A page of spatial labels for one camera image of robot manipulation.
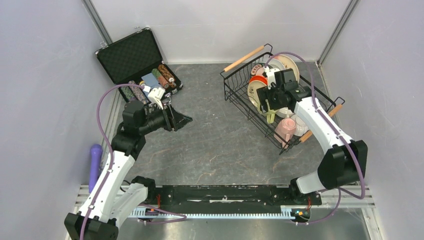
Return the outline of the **black wire dish rack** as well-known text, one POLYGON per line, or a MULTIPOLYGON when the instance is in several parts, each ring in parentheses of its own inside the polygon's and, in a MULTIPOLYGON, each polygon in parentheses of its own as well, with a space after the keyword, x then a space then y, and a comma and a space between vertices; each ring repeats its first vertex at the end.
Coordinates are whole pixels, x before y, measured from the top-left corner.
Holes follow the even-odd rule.
MULTIPOLYGON (((283 149, 282 145, 274 138, 275 129, 278 126, 278 123, 283 119, 275 114, 274 123, 268 124, 266 116, 259 112, 254 105, 249 100, 247 90, 249 80, 251 79, 251 69, 254 65, 258 63, 266 63, 267 60, 272 56, 272 52, 265 52, 259 56, 257 55, 260 51, 264 49, 265 46, 270 46, 270 50, 273 49, 273 46, 270 44, 265 44, 259 49, 249 53, 247 57, 242 57, 242 62, 237 61, 232 63, 230 66, 226 67, 220 75, 223 78, 224 85, 224 98, 227 101, 233 103, 246 117, 248 121, 251 121, 256 128, 258 128, 264 137, 280 149, 280 155, 283 152, 289 151, 293 146, 304 143, 309 137, 310 134, 305 133, 304 136, 293 136, 289 141, 289 147, 283 149)), ((299 85, 302 87, 310 87, 311 82, 305 77, 300 75, 299 85)), ((338 97, 336 100, 332 100, 327 96, 327 94, 321 91, 317 86, 314 87, 315 96, 318 97, 317 104, 324 107, 322 111, 326 111, 329 117, 334 117, 337 111, 341 109, 345 100, 341 97, 338 97), (341 100, 341 104, 337 105, 335 101, 341 100)))

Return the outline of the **yellow green mug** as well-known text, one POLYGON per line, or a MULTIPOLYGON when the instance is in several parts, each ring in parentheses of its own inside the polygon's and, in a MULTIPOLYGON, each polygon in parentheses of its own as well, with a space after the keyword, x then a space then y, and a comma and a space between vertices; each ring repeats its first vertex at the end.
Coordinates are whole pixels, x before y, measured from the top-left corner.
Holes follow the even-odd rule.
POLYGON ((273 124, 274 123, 276 111, 271 110, 271 111, 266 112, 264 115, 266 116, 266 122, 268 124, 273 124))

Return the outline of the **orange plate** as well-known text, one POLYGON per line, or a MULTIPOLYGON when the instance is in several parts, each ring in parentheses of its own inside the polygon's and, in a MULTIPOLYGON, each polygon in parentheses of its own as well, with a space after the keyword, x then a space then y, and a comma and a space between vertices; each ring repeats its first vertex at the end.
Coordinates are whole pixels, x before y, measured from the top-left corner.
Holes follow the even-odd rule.
POLYGON ((268 81, 267 78, 262 76, 262 75, 254 75, 250 78, 249 83, 253 82, 253 81, 259 81, 263 84, 265 84, 266 86, 268 85, 268 81))

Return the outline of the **pink and cream plate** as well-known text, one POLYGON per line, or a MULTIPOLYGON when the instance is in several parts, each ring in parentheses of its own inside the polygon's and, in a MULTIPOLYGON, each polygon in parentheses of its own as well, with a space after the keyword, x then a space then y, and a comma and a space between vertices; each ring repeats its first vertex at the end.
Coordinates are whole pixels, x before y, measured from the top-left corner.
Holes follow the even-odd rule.
POLYGON ((284 54, 279 54, 275 56, 274 58, 277 59, 280 63, 282 63, 286 70, 292 69, 294 72, 296 81, 299 82, 300 80, 299 68, 297 64, 290 57, 284 54))

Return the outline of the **white scalloped plate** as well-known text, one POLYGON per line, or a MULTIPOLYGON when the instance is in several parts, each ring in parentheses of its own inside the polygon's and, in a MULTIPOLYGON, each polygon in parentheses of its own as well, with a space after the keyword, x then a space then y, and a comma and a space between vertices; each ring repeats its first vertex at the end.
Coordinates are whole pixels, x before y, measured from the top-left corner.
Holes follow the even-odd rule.
POLYGON ((278 69, 278 70, 280 70, 280 71, 283 71, 283 70, 285 70, 286 68, 285 68, 285 66, 278 60, 278 59, 276 59, 276 58, 272 58, 269 62, 268 62, 268 64, 270 65, 270 67, 272 68, 272 69, 278 69))

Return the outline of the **cream plate with black spot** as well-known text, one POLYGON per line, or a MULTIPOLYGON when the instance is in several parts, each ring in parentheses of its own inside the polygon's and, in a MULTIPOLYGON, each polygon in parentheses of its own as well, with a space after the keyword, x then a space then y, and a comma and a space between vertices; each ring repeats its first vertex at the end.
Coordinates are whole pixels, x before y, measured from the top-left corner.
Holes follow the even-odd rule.
POLYGON ((250 82, 247 86, 247 96, 250 100, 250 102, 254 105, 254 107, 261 112, 260 109, 260 99, 258 97, 257 90, 263 87, 266 87, 267 85, 259 80, 254 80, 250 82))

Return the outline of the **pink mug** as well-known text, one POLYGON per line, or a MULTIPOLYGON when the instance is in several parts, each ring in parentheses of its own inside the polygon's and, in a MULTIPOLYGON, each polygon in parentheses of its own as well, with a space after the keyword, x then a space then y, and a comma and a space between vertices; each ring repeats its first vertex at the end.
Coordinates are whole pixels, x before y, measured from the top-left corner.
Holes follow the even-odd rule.
POLYGON ((289 147, 289 141, 296 130, 296 123, 291 118, 284 118, 279 122, 274 131, 274 138, 281 144, 283 149, 289 147))

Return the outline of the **white cup with handle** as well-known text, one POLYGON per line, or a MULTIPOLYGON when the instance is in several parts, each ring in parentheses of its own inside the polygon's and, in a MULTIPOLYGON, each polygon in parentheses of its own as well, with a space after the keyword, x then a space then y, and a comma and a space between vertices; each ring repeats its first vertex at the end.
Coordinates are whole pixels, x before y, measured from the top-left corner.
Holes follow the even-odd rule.
POLYGON ((294 113, 287 107, 283 107, 276 112, 276 115, 282 119, 290 118, 294 113))

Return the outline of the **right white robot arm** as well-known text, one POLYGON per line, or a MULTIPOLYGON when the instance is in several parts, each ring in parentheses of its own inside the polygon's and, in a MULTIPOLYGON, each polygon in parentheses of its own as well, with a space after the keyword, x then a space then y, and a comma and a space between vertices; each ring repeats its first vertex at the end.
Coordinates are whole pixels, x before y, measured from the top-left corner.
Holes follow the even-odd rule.
POLYGON ((292 69, 264 67, 267 85, 257 89, 258 107, 265 113, 288 108, 308 126, 318 140, 324 157, 317 170, 294 179, 289 199, 302 204, 309 193, 319 190, 341 189, 344 185, 360 182, 365 187, 368 146, 363 140, 353 140, 323 110, 315 96, 315 87, 302 87, 292 69))

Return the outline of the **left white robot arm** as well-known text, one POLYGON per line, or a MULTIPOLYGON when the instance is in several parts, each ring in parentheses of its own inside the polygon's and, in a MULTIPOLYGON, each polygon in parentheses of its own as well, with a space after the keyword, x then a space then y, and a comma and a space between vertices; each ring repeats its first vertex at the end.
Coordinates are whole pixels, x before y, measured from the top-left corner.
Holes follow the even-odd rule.
POLYGON ((146 144, 146 135, 164 129, 176 132, 192 117, 176 111, 169 103, 149 106, 141 101, 128 102, 122 122, 113 137, 109 155, 95 187, 77 213, 68 213, 65 228, 73 240, 115 240, 119 228, 141 203, 157 198, 154 179, 137 176, 121 197, 117 194, 124 178, 146 144))

